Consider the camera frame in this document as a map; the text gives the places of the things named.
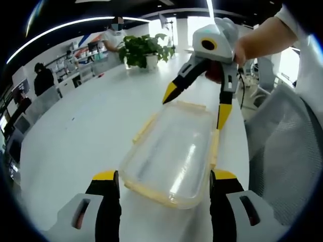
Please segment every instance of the black cable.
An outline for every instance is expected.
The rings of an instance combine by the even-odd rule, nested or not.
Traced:
[[[242,100],[241,100],[241,105],[240,105],[240,109],[242,109],[242,106],[243,106],[243,100],[244,100],[244,93],[245,93],[245,85],[244,85],[244,81],[243,81],[243,78],[242,78],[242,75],[241,75],[241,71],[238,70],[238,73],[240,75],[240,80],[242,81],[242,85],[243,85],[243,94],[242,94]]]

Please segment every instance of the plastic container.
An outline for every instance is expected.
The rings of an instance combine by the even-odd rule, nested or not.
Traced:
[[[134,138],[119,169],[125,186],[169,207],[196,206],[216,158],[216,120],[205,106],[166,104]]]

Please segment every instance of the human hand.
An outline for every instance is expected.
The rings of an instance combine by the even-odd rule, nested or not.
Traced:
[[[239,68],[243,67],[246,63],[246,54],[240,41],[235,46],[234,62],[239,65]],[[221,83],[221,75],[222,70],[219,62],[212,62],[210,68],[205,73],[206,78],[219,84]]]

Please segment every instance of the green plant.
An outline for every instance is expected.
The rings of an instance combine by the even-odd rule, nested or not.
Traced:
[[[127,58],[129,66],[138,66],[140,68],[147,67],[146,56],[155,54],[158,56],[158,61],[163,59],[168,61],[169,55],[173,56],[174,50],[171,47],[161,47],[158,44],[158,39],[164,40],[165,34],[157,34],[155,37],[143,35],[141,37],[126,36],[124,38],[125,46],[119,50],[119,58],[123,62]]]

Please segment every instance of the potted plant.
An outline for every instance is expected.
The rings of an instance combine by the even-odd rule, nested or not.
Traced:
[[[149,70],[156,68],[158,61],[163,59],[167,62],[169,55],[172,57],[174,54],[171,47],[162,47],[158,44],[158,39],[163,40],[165,37],[165,34],[157,34],[155,37],[126,36],[124,46],[119,50],[120,60],[123,62],[127,58],[128,66],[138,66]]]

